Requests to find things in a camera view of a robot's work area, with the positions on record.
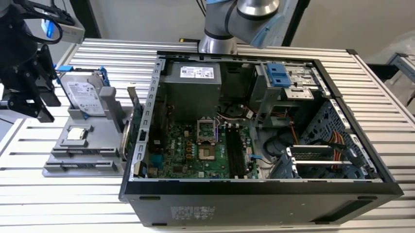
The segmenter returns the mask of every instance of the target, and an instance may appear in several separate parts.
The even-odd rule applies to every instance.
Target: aluminum profile table
[[[195,43],[141,43],[87,39],[72,46],[60,65],[96,68],[104,65],[117,100],[129,105],[125,87],[136,83],[140,101],[147,90],[157,50],[196,51]],[[404,196],[341,226],[284,228],[191,227],[144,228],[131,206],[119,202],[121,178],[44,178],[41,168],[67,121],[68,100],[56,93],[63,107],[49,108],[53,123],[17,120],[1,141],[0,232],[415,232],[415,119],[375,77],[357,55],[345,50],[240,45],[241,55],[320,59],[355,117],[373,143]]]

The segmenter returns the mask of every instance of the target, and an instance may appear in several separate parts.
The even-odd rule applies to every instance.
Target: small chip
[[[173,172],[183,173],[183,167],[181,166],[173,166]]]

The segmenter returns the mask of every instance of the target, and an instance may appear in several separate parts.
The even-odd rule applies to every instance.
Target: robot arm
[[[54,16],[37,12],[34,8]],[[59,31],[53,40],[32,35],[24,19],[33,18],[50,22]],[[73,24],[71,16],[56,6],[48,7],[26,0],[0,1],[0,79],[4,85],[0,109],[34,117],[40,122],[53,122],[44,103],[60,106],[52,83],[57,76],[46,46],[63,38],[57,22]]]
[[[205,36],[199,52],[236,54],[235,37],[263,49],[276,36],[287,7],[279,0],[207,0]]]

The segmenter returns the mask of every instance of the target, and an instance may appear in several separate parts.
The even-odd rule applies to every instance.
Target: white sticker
[[[68,88],[79,109],[84,113],[91,116],[105,114],[95,87],[91,83],[68,82]]]
[[[212,220],[215,206],[171,206],[173,220]]]
[[[181,67],[180,78],[213,79],[212,67]]]
[[[253,116],[253,112],[249,110],[248,113],[247,113],[247,118],[251,119],[252,116]]]

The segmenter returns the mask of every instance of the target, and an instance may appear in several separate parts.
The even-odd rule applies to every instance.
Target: motherboard
[[[235,132],[237,137],[229,138],[229,132]],[[236,147],[231,145],[229,148],[229,140],[232,145],[236,141]],[[200,122],[197,128],[197,124],[172,123],[168,125],[164,154],[151,156],[148,177],[228,179],[237,176],[240,179],[257,179],[251,154],[253,149],[248,128],[228,125],[212,128],[205,122]]]

